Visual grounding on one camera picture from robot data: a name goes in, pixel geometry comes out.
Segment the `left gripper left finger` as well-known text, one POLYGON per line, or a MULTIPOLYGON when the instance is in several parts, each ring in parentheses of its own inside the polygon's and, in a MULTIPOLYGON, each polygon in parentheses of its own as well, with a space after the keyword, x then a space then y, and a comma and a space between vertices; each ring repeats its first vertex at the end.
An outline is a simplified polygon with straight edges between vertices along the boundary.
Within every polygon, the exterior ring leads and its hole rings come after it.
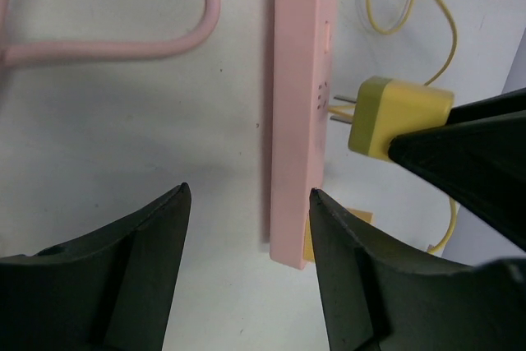
POLYGON ((84 236, 2 258, 2 349, 162 349, 190 210, 181 184, 84 236))

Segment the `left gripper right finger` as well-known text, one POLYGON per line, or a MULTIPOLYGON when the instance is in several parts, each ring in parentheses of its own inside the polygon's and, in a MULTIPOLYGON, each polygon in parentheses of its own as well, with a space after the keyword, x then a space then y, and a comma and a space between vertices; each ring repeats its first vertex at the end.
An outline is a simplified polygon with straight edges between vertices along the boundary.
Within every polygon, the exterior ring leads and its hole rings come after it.
POLYGON ((430 255, 319 189, 310 227, 331 349, 524 349, 524 260, 466 266, 430 255))

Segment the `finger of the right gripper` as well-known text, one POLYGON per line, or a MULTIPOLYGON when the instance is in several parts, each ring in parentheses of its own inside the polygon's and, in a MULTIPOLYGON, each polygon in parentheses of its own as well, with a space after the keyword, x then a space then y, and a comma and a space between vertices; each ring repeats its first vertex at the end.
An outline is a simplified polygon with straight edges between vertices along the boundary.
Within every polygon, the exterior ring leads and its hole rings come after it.
POLYGON ((525 91, 451 110, 442 127, 406 133, 388 156, 525 247, 525 91))

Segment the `yellow plug adapter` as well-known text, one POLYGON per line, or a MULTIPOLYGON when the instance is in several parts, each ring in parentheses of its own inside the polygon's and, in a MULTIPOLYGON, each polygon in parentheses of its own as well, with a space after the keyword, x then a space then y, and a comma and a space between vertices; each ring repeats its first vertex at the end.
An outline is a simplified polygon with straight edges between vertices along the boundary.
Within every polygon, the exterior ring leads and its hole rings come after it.
POLYGON ((333 120, 351 125, 348 148, 374 159, 389 161, 390 143, 399 135, 442 127, 450 115, 454 93, 428 85, 373 76, 365 80, 355 99, 338 98, 330 106, 333 120))

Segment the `pink power strip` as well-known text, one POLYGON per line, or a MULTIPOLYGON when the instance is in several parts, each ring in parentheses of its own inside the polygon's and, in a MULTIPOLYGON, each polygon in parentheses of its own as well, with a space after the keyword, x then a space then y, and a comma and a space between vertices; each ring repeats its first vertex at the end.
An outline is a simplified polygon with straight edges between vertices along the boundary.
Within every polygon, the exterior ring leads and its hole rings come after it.
POLYGON ((303 269, 321 187, 338 0, 275 0, 270 258, 303 269))

